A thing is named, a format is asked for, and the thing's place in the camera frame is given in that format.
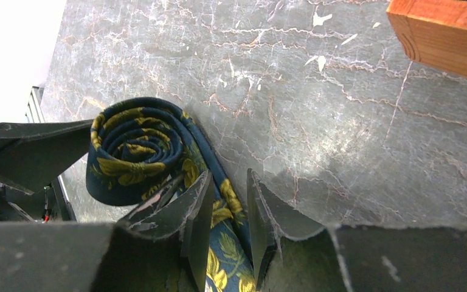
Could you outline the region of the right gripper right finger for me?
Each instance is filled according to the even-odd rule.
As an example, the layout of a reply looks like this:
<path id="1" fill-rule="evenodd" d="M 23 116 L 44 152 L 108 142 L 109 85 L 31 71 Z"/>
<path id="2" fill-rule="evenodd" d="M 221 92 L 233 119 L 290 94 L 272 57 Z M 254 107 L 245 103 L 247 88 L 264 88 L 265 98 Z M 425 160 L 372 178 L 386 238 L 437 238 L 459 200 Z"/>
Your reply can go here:
<path id="1" fill-rule="evenodd" d="M 247 171 L 252 263 L 258 291 L 329 291 L 325 226 L 279 198 Z"/>

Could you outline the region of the navy yellow floral tie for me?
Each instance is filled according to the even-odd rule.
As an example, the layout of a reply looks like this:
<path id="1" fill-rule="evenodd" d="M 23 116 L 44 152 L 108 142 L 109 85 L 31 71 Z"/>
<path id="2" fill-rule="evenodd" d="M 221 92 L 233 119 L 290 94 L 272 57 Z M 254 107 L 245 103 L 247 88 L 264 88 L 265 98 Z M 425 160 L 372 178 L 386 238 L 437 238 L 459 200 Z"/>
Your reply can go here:
<path id="1" fill-rule="evenodd" d="M 249 223 L 210 143 L 180 107 L 136 97 L 104 109 L 90 127 L 86 188 L 95 200 L 130 206 L 154 197 L 182 175 L 182 195 L 210 171 L 214 202 L 206 266 L 207 291 L 255 291 Z"/>

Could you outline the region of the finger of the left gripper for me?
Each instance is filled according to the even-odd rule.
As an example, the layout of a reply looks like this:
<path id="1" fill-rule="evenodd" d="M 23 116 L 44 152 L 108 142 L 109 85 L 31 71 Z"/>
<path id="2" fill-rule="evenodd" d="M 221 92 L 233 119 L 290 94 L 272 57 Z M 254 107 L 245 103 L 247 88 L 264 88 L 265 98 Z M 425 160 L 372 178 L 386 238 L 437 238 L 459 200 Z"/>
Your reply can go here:
<path id="1" fill-rule="evenodd" d="M 0 183 L 34 193 L 85 155 L 92 120 L 0 123 Z"/>

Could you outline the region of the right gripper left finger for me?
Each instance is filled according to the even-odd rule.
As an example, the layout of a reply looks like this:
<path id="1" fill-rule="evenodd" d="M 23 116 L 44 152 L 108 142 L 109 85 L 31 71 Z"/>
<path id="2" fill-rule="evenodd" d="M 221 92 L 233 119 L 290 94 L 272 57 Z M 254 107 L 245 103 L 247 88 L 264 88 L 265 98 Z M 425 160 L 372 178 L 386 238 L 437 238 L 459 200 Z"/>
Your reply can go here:
<path id="1" fill-rule="evenodd" d="M 206 170 L 180 196 L 182 175 L 118 221 L 133 242 L 122 258 L 134 291 L 205 291 L 213 175 Z"/>

